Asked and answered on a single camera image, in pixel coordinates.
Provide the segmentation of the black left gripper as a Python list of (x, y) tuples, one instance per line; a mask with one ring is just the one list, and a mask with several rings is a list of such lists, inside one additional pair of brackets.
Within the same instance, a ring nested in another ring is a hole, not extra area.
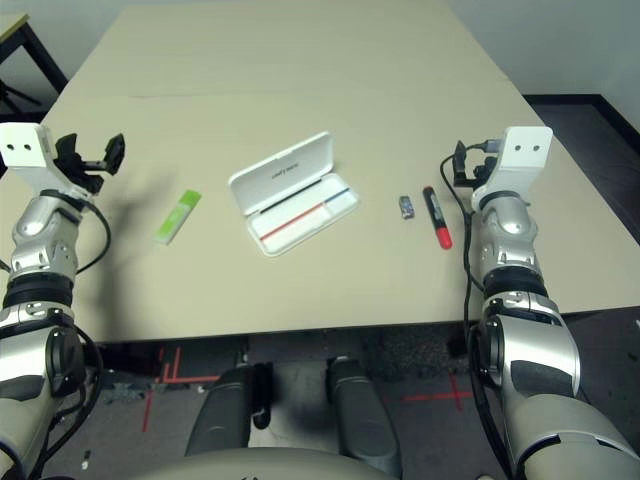
[(115, 176), (120, 169), (126, 150), (124, 135), (119, 133), (107, 142), (102, 161), (84, 162), (76, 152), (76, 142), (76, 133), (60, 137), (55, 143), (57, 157), (54, 163), (71, 183), (97, 195), (104, 183), (98, 172)]

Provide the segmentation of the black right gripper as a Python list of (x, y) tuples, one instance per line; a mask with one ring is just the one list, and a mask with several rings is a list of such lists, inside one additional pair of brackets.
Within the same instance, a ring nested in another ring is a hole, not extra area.
[[(458, 141), (452, 157), (453, 182), (455, 186), (468, 186), (469, 179), (466, 175), (467, 148), (462, 141)], [(474, 167), (473, 178), (470, 180), (470, 187), (476, 191), (484, 186), (493, 170), (496, 167), (498, 158), (496, 156), (486, 156), (484, 162)]]

